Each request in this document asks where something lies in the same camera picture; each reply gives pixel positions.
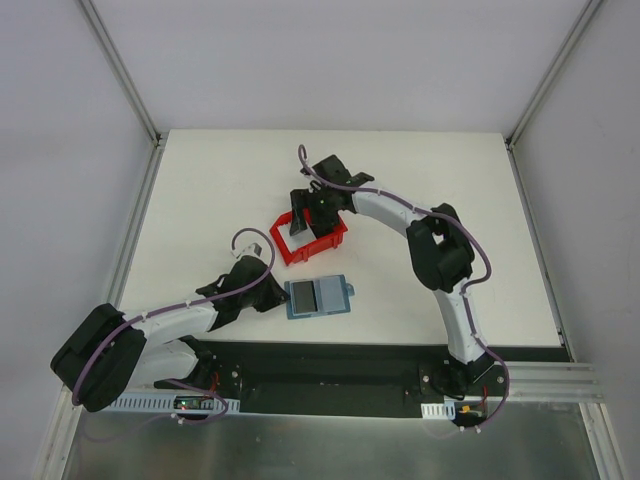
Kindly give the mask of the red plastic bin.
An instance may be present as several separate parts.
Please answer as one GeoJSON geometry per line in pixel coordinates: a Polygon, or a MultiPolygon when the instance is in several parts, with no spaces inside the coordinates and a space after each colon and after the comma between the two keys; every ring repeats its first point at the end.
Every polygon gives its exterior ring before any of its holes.
{"type": "Polygon", "coordinates": [[[283,213],[269,229],[269,234],[286,266],[307,262],[312,256],[327,250],[337,249],[343,242],[344,234],[348,231],[344,221],[339,218],[338,225],[325,236],[316,237],[311,228],[301,234],[291,236],[289,226],[292,219],[291,212],[283,213]]]}

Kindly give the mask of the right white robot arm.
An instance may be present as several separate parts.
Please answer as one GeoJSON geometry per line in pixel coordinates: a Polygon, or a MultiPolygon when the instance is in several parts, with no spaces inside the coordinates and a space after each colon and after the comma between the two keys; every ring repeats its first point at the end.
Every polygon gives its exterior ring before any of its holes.
{"type": "Polygon", "coordinates": [[[314,166],[307,163],[306,148],[298,148],[301,172],[312,178],[306,189],[290,192],[292,220],[289,236],[311,230],[317,239],[333,232],[339,213],[349,211],[374,219],[399,233],[408,243],[413,272],[419,282],[434,292],[445,324],[451,361],[450,382],[461,394],[473,394],[486,381],[480,365],[485,355],[478,345],[462,302],[475,254],[459,229],[453,207],[442,204],[429,213],[374,184],[364,172],[353,175],[335,155],[314,166]]]}

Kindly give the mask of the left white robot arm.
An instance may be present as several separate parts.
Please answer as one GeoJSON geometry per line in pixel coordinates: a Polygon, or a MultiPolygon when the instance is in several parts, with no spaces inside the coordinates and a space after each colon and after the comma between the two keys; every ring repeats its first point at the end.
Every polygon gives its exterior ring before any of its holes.
{"type": "Polygon", "coordinates": [[[245,309],[268,312],[285,304],[286,290],[257,257],[232,269],[172,307],[126,319],[110,303],[95,307],[53,356],[50,368],[89,412],[138,387],[212,392],[218,364],[198,335],[236,321],[245,309]]]}

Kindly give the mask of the blue card holder wallet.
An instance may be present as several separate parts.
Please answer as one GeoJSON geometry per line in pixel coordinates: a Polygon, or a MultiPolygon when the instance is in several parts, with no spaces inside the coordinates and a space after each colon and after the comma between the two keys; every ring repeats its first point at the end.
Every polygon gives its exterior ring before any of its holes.
{"type": "Polygon", "coordinates": [[[355,295],[354,287],[347,282],[343,274],[286,281],[284,289],[290,295],[286,303],[287,318],[289,320],[306,319],[330,315],[345,314],[351,311],[351,298],[355,295]],[[291,284],[299,281],[313,281],[317,301],[317,311],[296,315],[292,310],[291,284]]]}

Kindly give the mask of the grey credit card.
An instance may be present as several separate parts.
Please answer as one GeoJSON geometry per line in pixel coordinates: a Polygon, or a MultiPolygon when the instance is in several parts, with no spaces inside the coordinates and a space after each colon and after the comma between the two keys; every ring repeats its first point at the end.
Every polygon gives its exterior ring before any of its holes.
{"type": "Polygon", "coordinates": [[[291,284],[292,310],[296,315],[315,313],[317,301],[313,281],[299,281],[291,284]]]}

